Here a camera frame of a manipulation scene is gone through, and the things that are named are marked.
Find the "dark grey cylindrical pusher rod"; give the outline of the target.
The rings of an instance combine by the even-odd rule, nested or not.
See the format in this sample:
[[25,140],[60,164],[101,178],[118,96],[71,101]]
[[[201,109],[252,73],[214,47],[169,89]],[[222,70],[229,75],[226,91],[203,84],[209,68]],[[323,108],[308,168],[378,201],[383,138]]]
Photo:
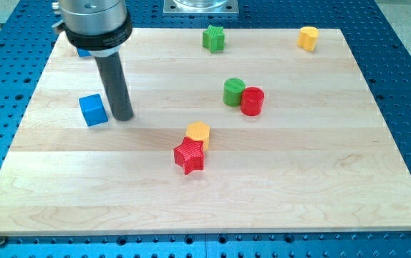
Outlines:
[[130,120],[134,113],[119,53],[95,57],[95,61],[113,117],[119,121]]

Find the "blue block behind arm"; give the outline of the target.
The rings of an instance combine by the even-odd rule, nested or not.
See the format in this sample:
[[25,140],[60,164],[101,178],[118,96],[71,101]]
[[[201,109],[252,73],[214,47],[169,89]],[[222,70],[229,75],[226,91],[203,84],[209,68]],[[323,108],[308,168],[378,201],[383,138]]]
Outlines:
[[77,48],[77,54],[79,57],[89,57],[91,54],[89,51]]

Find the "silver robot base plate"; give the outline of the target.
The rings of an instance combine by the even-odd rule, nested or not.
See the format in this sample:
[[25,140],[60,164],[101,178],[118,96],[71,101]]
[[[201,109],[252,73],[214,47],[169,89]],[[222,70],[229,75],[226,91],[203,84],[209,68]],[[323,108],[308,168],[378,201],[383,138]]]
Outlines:
[[163,0],[165,16],[238,16],[238,0]]

